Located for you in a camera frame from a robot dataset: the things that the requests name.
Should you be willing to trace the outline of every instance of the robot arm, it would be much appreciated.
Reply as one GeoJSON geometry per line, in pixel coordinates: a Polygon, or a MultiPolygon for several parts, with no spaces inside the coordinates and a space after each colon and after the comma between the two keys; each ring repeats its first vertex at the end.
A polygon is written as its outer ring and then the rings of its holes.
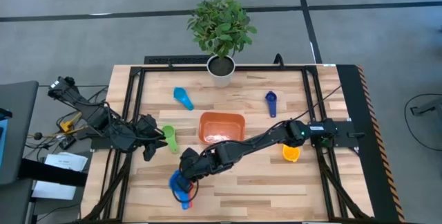
{"type": "Polygon", "coordinates": [[[149,161],[157,148],[167,145],[160,141],[165,137],[152,116],[142,115],[136,123],[126,122],[107,102],[92,104],[81,96],[71,77],[58,77],[50,85],[48,96],[77,109],[92,130],[100,137],[109,138],[114,148],[121,152],[132,152],[144,146],[144,159],[149,161]]]}
{"type": "Polygon", "coordinates": [[[308,125],[298,120],[286,120],[277,123],[265,133],[243,142],[232,140],[219,142],[207,147],[201,154],[192,148],[186,149],[180,158],[181,175],[185,179],[195,182],[205,176],[226,171],[243,156],[273,144],[299,147],[310,137],[332,136],[336,132],[336,127],[331,119],[308,125]]]}

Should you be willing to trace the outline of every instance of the white label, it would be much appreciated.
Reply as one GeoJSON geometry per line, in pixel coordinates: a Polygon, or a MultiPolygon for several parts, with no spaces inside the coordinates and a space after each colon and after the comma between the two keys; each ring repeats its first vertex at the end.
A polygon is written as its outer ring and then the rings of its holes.
{"type": "Polygon", "coordinates": [[[310,127],[312,131],[324,131],[324,127],[310,127]]]}

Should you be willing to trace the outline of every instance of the gray floor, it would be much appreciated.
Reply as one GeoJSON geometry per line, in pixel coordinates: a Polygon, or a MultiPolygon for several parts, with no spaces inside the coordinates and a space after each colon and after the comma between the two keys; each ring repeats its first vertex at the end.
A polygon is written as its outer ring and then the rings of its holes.
{"type": "MultiPolygon", "coordinates": [[[[180,10],[200,0],[0,0],[0,17],[180,10]]],[[[309,5],[396,3],[440,0],[307,0],[309,5]]],[[[300,0],[241,0],[244,6],[299,6],[300,0]]],[[[419,93],[442,93],[441,7],[328,10],[311,12],[324,63],[361,64],[365,68],[387,154],[407,221],[440,223],[442,153],[415,142],[406,129],[403,106],[419,93]]],[[[0,23],[0,82],[37,80],[49,84],[58,75],[79,84],[107,84],[114,64],[140,64],[145,55],[200,54],[185,30],[187,16],[0,23]]],[[[238,63],[272,62],[281,53],[287,63],[312,63],[301,12],[251,14],[258,34],[238,63]]],[[[83,88],[91,95],[99,88],[83,88]]],[[[430,97],[416,101],[425,102],[430,97]]],[[[67,113],[40,88],[30,131],[56,131],[67,113]]],[[[433,114],[410,116],[410,125],[426,144],[442,149],[440,122],[433,114]]],[[[78,142],[72,151],[88,150],[78,142]]],[[[72,221],[76,210],[51,214],[46,223],[72,221]]]]}

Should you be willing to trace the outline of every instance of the wooden table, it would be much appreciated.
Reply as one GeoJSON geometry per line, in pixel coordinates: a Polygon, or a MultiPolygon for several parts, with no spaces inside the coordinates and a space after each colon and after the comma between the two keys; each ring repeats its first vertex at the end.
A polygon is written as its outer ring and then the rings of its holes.
{"type": "MultiPolygon", "coordinates": [[[[115,66],[110,79],[107,101],[113,110],[122,112],[131,66],[115,66]]],[[[335,66],[317,66],[323,96],[340,86],[335,66]]],[[[313,98],[314,85],[310,80],[313,98]]],[[[133,103],[129,117],[133,114],[133,103]]],[[[346,120],[349,115],[342,89],[325,100],[329,118],[346,120]]],[[[236,71],[226,88],[213,87],[207,72],[149,72],[146,74],[140,113],[150,113],[160,126],[176,128],[180,153],[187,147],[203,150],[198,139],[200,116],[205,111],[239,113],[246,120],[246,138],[258,135],[274,123],[294,118],[307,110],[301,73],[296,71],[236,71]],[[173,99],[175,86],[186,88],[195,109],[187,111],[173,99]],[[270,118],[264,96],[273,91],[278,96],[276,118],[270,118]]],[[[307,123],[308,115],[300,120],[307,123]]],[[[181,210],[168,187],[171,174],[178,168],[180,154],[167,147],[158,149],[150,162],[142,157],[143,149],[133,155],[124,221],[324,221],[327,220],[323,189],[316,152],[309,140],[301,147],[298,162],[282,158],[282,146],[245,156],[222,174],[200,181],[193,208],[181,210]]],[[[367,185],[359,157],[348,148],[337,148],[336,158],[342,185],[354,202],[373,216],[367,185]]],[[[108,151],[94,153],[81,212],[86,215],[99,200],[108,151]]],[[[338,216],[336,194],[335,214],[338,216]]],[[[111,216],[116,213],[116,191],[111,216]]]]}

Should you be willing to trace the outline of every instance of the black metal frame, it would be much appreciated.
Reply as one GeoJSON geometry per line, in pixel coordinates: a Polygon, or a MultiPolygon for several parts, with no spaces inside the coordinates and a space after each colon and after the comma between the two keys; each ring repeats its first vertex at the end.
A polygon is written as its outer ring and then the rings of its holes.
{"type": "MultiPolygon", "coordinates": [[[[309,117],[310,117],[311,121],[316,121],[316,116],[315,116],[315,111],[314,111],[314,103],[313,103],[313,99],[311,96],[311,89],[310,89],[310,85],[309,85],[309,75],[308,74],[310,73],[310,75],[313,77],[315,92],[316,92],[316,95],[318,98],[317,105],[320,110],[320,118],[321,118],[321,120],[325,119],[327,117],[327,114],[325,112],[325,105],[323,103],[323,95],[322,95],[322,91],[320,89],[320,83],[319,83],[319,78],[318,78],[318,73],[317,73],[316,67],[315,66],[308,66],[308,65],[306,65],[306,66],[286,66],[286,65],[284,65],[284,62],[283,62],[282,57],[280,55],[276,56],[274,63],[279,64],[279,66],[275,66],[275,65],[237,66],[236,70],[237,71],[300,71],[302,73],[303,84],[304,84],[304,88],[305,88],[305,95],[307,98],[307,106],[309,108],[309,117]]],[[[136,117],[140,113],[140,103],[141,103],[141,99],[142,99],[142,91],[143,91],[143,87],[144,87],[146,73],[147,72],[161,72],[161,71],[177,71],[177,72],[179,72],[179,71],[206,71],[206,66],[172,66],[171,64],[169,64],[168,66],[162,66],[162,67],[157,67],[157,66],[156,67],[142,67],[142,66],[132,67],[130,77],[128,80],[128,89],[126,92],[126,98],[124,100],[124,110],[123,110],[123,114],[122,114],[123,118],[127,118],[127,115],[128,115],[128,108],[129,108],[129,104],[131,102],[130,98],[131,98],[131,94],[132,94],[132,90],[133,90],[133,82],[134,82],[135,76],[139,76],[139,82],[137,85],[137,94],[135,97],[135,108],[134,108],[134,114],[133,114],[133,120],[137,121],[136,117]]],[[[320,147],[320,145],[315,146],[314,144],[315,144],[315,142],[312,141],[312,145],[315,147],[316,154],[318,156],[320,177],[321,177],[321,182],[322,182],[324,196],[325,196],[325,205],[327,208],[328,219],[329,219],[329,221],[338,220],[334,216],[332,198],[331,198],[329,184],[328,184],[328,180],[330,180],[332,182],[332,185],[336,188],[336,191],[338,192],[340,216],[342,217],[342,218],[339,218],[339,220],[345,221],[348,219],[347,207],[349,209],[352,209],[352,207],[354,207],[356,205],[352,202],[351,198],[348,196],[348,194],[345,192],[345,190],[340,185],[340,177],[339,177],[338,165],[336,163],[336,156],[334,153],[334,148],[333,147],[327,148],[328,154],[329,154],[330,165],[331,165],[331,169],[330,169],[327,166],[327,163],[325,163],[325,158],[324,158],[324,154],[322,151],[322,147],[320,147]]],[[[117,174],[117,170],[119,167],[120,155],[121,154],[117,151],[117,153],[114,157],[110,178],[114,178],[115,176],[113,176],[113,175],[117,174]]],[[[119,201],[118,201],[117,217],[116,217],[119,220],[122,220],[123,213],[124,213],[124,204],[125,204],[125,200],[126,200],[127,184],[128,184],[128,175],[126,175],[123,178],[121,191],[119,193],[119,201]]],[[[109,215],[110,215],[111,203],[112,203],[112,201],[110,200],[108,205],[105,208],[104,218],[110,217],[109,215]]]]}

